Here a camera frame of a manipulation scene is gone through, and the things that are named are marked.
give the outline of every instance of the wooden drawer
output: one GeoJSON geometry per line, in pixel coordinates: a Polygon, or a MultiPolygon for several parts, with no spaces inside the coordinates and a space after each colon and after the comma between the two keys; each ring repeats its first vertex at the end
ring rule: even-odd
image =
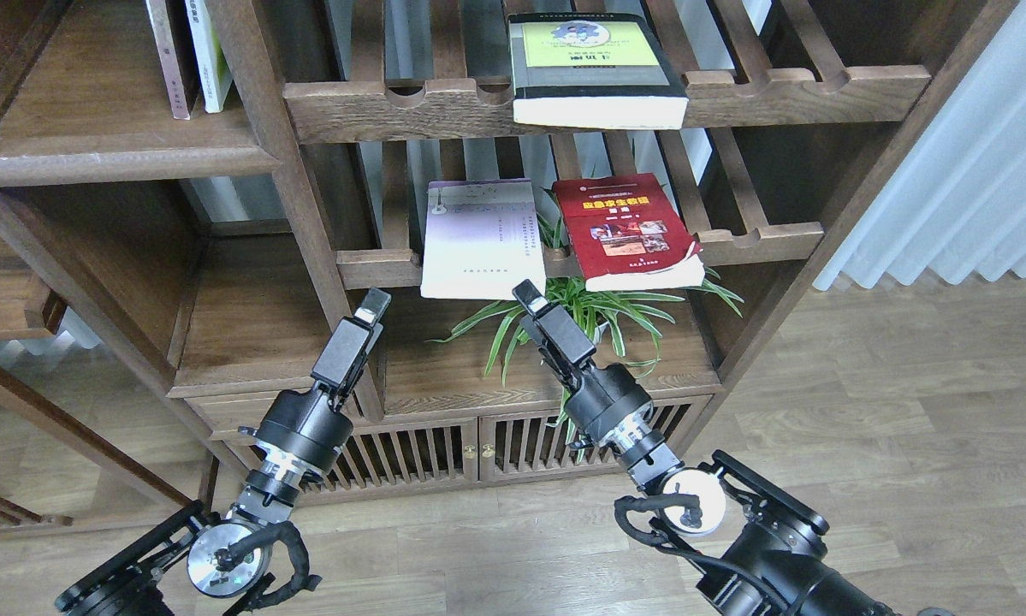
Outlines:
{"type": "Polygon", "coordinates": [[[258,428],[270,405],[279,391],[254,391],[251,393],[227,393],[224,395],[201,395],[187,397],[185,401],[193,407],[198,416],[212,430],[213,440],[246,439],[239,433],[240,425],[258,428]]]}

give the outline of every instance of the cabinet slatted door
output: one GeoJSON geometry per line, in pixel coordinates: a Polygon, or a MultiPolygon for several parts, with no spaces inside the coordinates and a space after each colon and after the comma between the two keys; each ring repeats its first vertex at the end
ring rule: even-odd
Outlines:
{"type": "MultiPolygon", "coordinates": [[[[648,423],[665,438],[680,432],[704,409],[709,397],[682,405],[654,407],[648,423]]],[[[611,472],[620,470],[609,449],[573,451],[566,424],[556,428],[557,413],[516,413],[481,418],[481,458],[478,474],[482,483],[505,484],[531,480],[543,475],[611,472]]]]}
{"type": "Polygon", "coordinates": [[[474,418],[357,428],[324,487],[310,487],[301,503],[470,486],[478,479],[477,440],[474,418]]]}

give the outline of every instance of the black cable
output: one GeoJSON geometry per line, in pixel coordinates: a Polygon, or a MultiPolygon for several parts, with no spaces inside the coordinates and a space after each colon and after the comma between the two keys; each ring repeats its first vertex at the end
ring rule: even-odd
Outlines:
{"type": "Polygon", "coordinates": [[[673,531],[669,530],[669,527],[664,522],[660,522],[657,517],[654,517],[649,522],[649,526],[654,527],[653,533],[646,533],[645,531],[639,531],[634,524],[627,518],[627,513],[630,511],[639,511],[639,513],[646,513],[646,511],[657,511],[662,508],[669,506],[685,506],[692,507],[695,510],[699,510],[699,496],[696,495],[654,495],[645,496],[645,498],[637,498],[637,496],[622,496],[622,498],[616,499],[616,522],[619,524],[620,529],[622,529],[630,538],[634,541],[645,543],[645,545],[657,548],[661,553],[672,554],[672,556],[680,556],[687,559],[693,565],[700,564],[705,567],[714,567],[716,569],[723,569],[728,571],[728,573],[735,574],[737,577],[742,578],[742,580],[747,581],[756,589],[757,592],[771,601],[772,604],[776,605],[776,608],[780,612],[786,612],[790,609],[790,604],[786,603],[786,598],[783,598],[781,593],[776,591],[771,584],[767,584],[761,578],[754,576],[752,573],[748,573],[745,569],[740,568],[732,564],[732,562],[721,561],[720,557],[707,556],[707,554],[702,553],[700,550],[694,549],[689,546],[683,539],[678,535],[674,534],[673,531]],[[663,543],[671,542],[674,546],[664,546],[663,543]]]}
{"type": "Polygon", "coordinates": [[[748,571],[732,564],[728,561],[721,561],[720,557],[707,556],[707,554],[696,550],[684,550],[680,548],[670,548],[670,546],[655,546],[655,549],[661,553],[670,554],[670,556],[680,556],[684,561],[692,563],[693,565],[700,565],[702,567],[713,567],[715,569],[723,569],[728,571],[728,573],[735,574],[737,577],[742,578],[742,580],[747,581],[756,589],[757,592],[761,593],[764,599],[771,601],[775,604],[776,609],[780,612],[786,612],[790,609],[790,605],[786,603],[781,593],[779,593],[771,584],[767,584],[761,578],[754,576],[754,574],[748,573],[748,571]]]}

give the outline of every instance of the potted plant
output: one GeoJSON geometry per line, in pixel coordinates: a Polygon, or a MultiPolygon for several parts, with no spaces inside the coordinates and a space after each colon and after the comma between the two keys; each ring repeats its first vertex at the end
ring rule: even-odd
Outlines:
{"type": "MultiPolygon", "coordinates": [[[[560,219],[557,223],[551,223],[543,216],[538,216],[538,221],[540,237],[544,246],[547,246],[548,249],[567,249],[566,241],[564,241],[564,228],[560,219]]],[[[737,304],[743,304],[744,300],[736,293],[711,280],[712,277],[720,280],[719,274],[714,269],[704,269],[707,273],[707,276],[704,277],[704,283],[698,287],[688,288],[721,298],[740,316],[740,307],[737,304]]],[[[676,322],[672,315],[653,304],[685,301],[685,298],[681,296],[648,291],[587,291],[585,278],[582,277],[548,278],[544,296],[547,297],[547,301],[553,301],[553,303],[565,308],[578,326],[585,333],[585,336],[588,336],[592,342],[599,344],[602,343],[603,337],[610,339],[610,348],[620,359],[627,355],[627,335],[623,329],[629,328],[630,323],[627,323],[627,320],[634,323],[639,331],[645,332],[653,339],[654,347],[657,348],[657,357],[642,361],[625,361],[626,365],[630,368],[645,368],[642,374],[637,375],[639,378],[653,372],[654,367],[661,360],[662,333],[654,324],[654,320],[662,319],[670,323],[676,322]]],[[[500,316],[498,330],[494,333],[494,341],[489,346],[489,355],[482,369],[482,376],[489,375],[498,363],[498,356],[501,356],[502,384],[504,385],[508,377],[509,363],[516,348],[528,342],[528,333],[519,324],[523,315],[523,308],[515,300],[494,301],[452,326],[447,338],[431,340],[431,342],[451,342],[472,331],[478,324],[497,319],[500,316]]],[[[559,406],[559,418],[554,426],[566,424],[566,439],[570,440],[575,437],[576,426],[573,425],[573,422],[566,421],[567,417],[564,414],[564,401],[566,401],[567,395],[563,391],[562,402],[559,406]]]]}

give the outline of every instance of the wooden cabinet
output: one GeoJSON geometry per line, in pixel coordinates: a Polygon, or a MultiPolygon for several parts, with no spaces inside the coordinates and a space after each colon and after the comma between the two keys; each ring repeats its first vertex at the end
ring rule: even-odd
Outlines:
{"type": "MultiPolygon", "coordinates": [[[[418,296],[411,183],[463,179],[468,138],[492,140],[502,177],[524,174],[521,137],[549,132],[559,178],[579,177],[584,153],[570,130],[512,122],[507,75],[470,73],[474,31],[461,3],[430,3],[433,77],[389,80],[382,2],[356,2],[348,23],[331,23],[317,1],[208,0],[238,94],[224,113],[196,110],[188,121],[169,118],[141,0],[29,4],[18,28],[1,31],[14,52],[0,68],[0,237],[225,464],[255,464],[238,425],[258,424],[278,390],[308,385],[332,324],[381,285],[394,296],[387,331],[348,407],[357,437],[325,499],[607,468],[607,453],[576,463],[547,428],[559,387],[532,348],[518,351],[503,386],[480,374],[487,332],[426,342],[480,304],[418,296]],[[406,177],[410,141],[437,144],[439,171],[406,177]],[[365,146],[380,151],[379,168],[364,167],[363,142],[379,142],[365,146]],[[273,179],[283,221],[203,221],[175,184],[260,172],[273,179]]],[[[708,128],[713,153],[697,176],[680,132],[642,143],[705,261],[746,298],[739,319],[689,297],[642,379],[677,449],[727,397],[1013,4],[780,0],[757,33],[740,0],[709,0],[735,69],[705,70],[676,4],[642,2],[687,86],[684,125],[708,128]]],[[[598,138],[609,171],[638,170],[629,136],[598,138]]],[[[548,261],[550,276],[578,270],[575,258],[548,261]]]]}

